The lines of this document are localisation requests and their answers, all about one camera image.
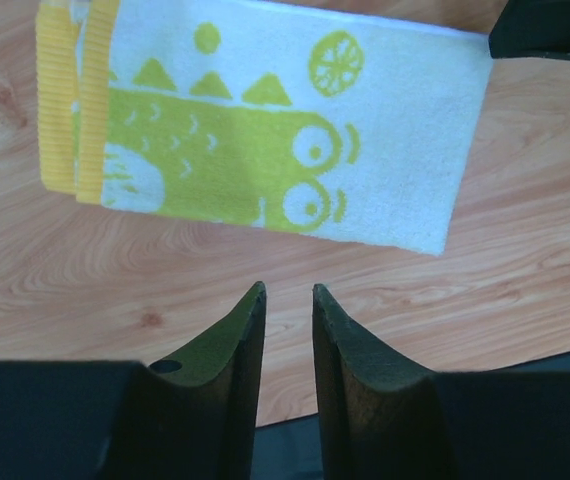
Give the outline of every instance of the wood grain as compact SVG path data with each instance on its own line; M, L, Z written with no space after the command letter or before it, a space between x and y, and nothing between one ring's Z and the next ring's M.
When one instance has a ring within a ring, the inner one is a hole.
M255 281L269 317L259 423L316 409L311 288L431 368L570 350L570 63L499 61L440 258L78 205L38 179L37 0L0 0L0 358L140 358ZM317 6L488 32L504 0Z

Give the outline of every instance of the citrus slice print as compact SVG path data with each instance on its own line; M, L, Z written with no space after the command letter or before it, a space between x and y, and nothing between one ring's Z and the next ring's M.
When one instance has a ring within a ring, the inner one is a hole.
M364 63L365 56L356 39L339 30L314 47L309 59L310 80L322 95L333 97L356 83Z

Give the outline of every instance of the folded towel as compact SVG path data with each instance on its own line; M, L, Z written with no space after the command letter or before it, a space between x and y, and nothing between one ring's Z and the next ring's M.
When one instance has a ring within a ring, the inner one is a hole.
M38 24L48 188L443 251L492 68L486 36L258 0L52 1Z

